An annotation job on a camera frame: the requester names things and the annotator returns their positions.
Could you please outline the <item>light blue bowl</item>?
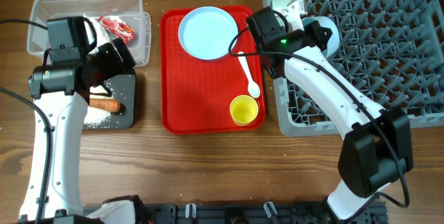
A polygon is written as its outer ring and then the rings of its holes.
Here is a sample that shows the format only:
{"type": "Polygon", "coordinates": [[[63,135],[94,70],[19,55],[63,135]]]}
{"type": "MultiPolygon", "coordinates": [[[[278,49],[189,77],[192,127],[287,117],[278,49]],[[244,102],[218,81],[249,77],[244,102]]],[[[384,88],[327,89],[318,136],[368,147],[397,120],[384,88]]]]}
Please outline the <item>light blue bowl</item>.
{"type": "Polygon", "coordinates": [[[329,28],[332,31],[332,35],[327,42],[327,48],[322,51],[322,54],[326,58],[332,58],[334,54],[339,50],[340,37],[339,30],[336,24],[328,17],[319,16],[319,17],[306,17],[302,19],[303,26],[308,25],[312,21],[317,21],[321,27],[329,28]]]}

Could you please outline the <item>red snack wrapper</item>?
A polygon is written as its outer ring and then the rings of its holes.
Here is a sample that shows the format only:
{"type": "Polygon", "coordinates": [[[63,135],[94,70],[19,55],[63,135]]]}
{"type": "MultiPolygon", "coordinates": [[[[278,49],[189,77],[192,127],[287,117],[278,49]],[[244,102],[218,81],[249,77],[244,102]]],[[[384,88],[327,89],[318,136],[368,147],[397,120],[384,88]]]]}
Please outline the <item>red snack wrapper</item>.
{"type": "Polygon", "coordinates": [[[110,33],[113,33],[118,38],[121,38],[125,44],[129,43],[136,35],[135,30],[129,27],[118,16],[105,17],[101,16],[97,22],[110,33]]]}

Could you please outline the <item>orange carrot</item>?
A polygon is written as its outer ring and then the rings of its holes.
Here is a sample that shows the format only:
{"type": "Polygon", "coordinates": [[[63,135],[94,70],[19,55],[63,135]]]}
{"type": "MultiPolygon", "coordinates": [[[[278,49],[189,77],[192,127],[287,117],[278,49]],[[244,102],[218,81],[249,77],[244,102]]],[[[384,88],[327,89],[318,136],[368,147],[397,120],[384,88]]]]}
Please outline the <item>orange carrot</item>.
{"type": "Polygon", "coordinates": [[[114,99],[105,99],[105,98],[91,98],[89,100],[89,106],[105,110],[106,112],[111,112],[111,113],[119,112],[121,109],[120,102],[114,99]]]}

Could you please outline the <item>light green bowl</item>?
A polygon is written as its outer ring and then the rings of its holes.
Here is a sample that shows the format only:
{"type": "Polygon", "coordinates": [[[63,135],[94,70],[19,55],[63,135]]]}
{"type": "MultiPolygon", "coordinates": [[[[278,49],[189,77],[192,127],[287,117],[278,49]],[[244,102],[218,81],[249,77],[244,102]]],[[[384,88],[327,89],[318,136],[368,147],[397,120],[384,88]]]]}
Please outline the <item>light green bowl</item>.
{"type": "Polygon", "coordinates": [[[272,0],[271,7],[276,11],[284,10],[288,7],[289,4],[291,4],[294,1],[295,0],[272,0]]]}

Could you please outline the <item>white rice pile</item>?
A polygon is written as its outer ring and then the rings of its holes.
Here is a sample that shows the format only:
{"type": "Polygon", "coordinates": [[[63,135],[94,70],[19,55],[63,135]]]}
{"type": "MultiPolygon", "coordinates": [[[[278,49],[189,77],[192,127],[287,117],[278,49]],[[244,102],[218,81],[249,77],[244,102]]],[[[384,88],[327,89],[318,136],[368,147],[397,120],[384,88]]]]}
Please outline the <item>white rice pile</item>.
{"type": "Polygon", "coordinates": [[[114,96],[110,89],[106,89],[99,85],[97,87],[91,87],[89,89],[89,105],[87,114],[85,116],[83,129],[97,129],[101,127],[101,124],[108,123],[111,117],[111,112],[99,107],[94,107],[97,101],[113,100],[114,96]]]}

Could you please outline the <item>white plastic spoon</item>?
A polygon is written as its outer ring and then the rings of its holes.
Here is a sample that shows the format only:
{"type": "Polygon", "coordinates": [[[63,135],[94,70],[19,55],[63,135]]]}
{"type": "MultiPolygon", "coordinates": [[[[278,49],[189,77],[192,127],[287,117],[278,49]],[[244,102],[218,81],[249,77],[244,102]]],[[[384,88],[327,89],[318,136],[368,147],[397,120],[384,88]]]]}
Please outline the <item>white plastic spoon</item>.
{"type": "Polygon", "coordinates": [[[238,54],[239,54],[238,61],[241,65],[241,68],[243,69],[243,71],[246,75],[247,81],[248,81],[248,85],[247,85],[248,93],[253,98],[259,98],[261,95],[261,91],[260,91],[259,85],[253,80],[246,56],[244,55],[244,52],[242,52],[242,51],[238,52],[238,54]]]}

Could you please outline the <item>light blue plate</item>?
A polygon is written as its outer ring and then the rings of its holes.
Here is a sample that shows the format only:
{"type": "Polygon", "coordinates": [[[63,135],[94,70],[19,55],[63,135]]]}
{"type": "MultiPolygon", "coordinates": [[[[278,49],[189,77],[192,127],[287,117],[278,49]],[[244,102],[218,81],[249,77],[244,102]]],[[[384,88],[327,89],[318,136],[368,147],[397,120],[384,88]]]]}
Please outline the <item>light blue plate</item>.
{"type": "Polygon", "coordinates": [[[228,54],[231,41],[239,33],[227,11],[205,6],[187,13],[179,24],[181,47],[199,60],[216,60],[228,54]]]}

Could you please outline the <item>yellow plastic cup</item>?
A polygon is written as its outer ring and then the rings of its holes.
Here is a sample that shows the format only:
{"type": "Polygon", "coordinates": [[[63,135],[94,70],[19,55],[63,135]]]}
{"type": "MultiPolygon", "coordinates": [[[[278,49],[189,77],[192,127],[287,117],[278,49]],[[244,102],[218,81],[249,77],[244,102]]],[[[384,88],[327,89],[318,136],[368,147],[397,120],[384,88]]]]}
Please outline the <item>yellow plastic cup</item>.
{"type": "Polygon", "coordinates": [[[252,123],[259,114],[257,101],[248,95],[239,95],[230,103],[230,116],[238,126],[247,126],[252,123]]]}

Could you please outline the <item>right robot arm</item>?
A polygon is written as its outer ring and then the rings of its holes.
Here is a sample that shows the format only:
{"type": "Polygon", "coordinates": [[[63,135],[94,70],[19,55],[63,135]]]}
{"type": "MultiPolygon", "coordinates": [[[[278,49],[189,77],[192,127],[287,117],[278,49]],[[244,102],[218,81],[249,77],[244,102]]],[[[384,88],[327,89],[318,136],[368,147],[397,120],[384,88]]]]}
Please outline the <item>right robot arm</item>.
{"type": "Polygon", "coordinates": [[[410,121],[400,108],[385,109],[361,93],[327,58],[339,48],[339,30],[326,17],[304,20],[302,29],[283,27],[263,48],[272,64],[324,111],[343,138],[338,162],[341,181],[327,197],[339,221],[351,221],[383,189],[413,168],[410,121]]]}

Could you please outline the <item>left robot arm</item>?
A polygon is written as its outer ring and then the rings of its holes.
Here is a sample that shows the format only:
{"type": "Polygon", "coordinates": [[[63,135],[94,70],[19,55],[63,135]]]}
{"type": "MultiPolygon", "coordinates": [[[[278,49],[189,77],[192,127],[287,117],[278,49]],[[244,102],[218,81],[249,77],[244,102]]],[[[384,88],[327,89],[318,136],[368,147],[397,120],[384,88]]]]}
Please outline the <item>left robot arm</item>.
{"type": "Polygon", "coordinates": [[[85,46],[50,50],[51,62],[34,69],[29,87],[35,107],[31,176],[19,220],[38,223],[59,212],[80,215],[79,159],[89,90],[127,74],[135,61],[120,38],[91,53],[85,46]]]}

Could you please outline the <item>black waste tray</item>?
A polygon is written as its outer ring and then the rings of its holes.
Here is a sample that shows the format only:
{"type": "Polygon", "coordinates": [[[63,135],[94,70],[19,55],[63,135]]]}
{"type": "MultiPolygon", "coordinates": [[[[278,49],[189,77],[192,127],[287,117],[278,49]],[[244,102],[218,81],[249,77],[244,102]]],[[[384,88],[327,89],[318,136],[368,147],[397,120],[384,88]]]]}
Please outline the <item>black waste tray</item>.
{"type": "Polygon", "coordinates": [[[119,112],[111,113],[109,122],[101,124],[100,128],[87,130],[124,129],[131,127],[135,114],[136,82],[137,78],[134,69],[126,74],[105,80],[101,86],[111,90],[114,100],[120,102],[121,109],[119,112]]]}

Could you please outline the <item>grey dishwasher rack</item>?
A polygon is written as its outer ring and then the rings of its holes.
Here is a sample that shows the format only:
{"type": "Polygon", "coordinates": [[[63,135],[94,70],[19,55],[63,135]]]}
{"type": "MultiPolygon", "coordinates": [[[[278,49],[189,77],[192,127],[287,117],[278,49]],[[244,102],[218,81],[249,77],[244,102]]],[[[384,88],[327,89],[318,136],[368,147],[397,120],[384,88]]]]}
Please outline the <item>grey dishwasher rack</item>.
{"type": "MultiPolygon", "coordinates": [[[[265,6],[272,0],[262,0],[265,6]]],[[[338,27],[332,65],[412,128],[443,124],[443,11],[439,0],[306,0],[338,27]]]]}

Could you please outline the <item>clear plastic bin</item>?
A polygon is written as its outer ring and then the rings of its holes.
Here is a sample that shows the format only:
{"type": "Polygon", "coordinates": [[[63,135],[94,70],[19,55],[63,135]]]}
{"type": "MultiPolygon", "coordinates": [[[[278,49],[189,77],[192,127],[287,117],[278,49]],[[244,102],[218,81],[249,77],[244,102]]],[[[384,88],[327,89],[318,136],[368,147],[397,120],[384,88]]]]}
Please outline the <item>clear plastic bin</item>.
{"type": "Polygon", "coordinates": [[[120,19],[135,31],[127,47],[142,67],[148,63],[151,47],[151,18],[142,0],[35,0],[30,20],[45,25],[49,19],[86,16],[91,21],[101,16],[120,19]]]}

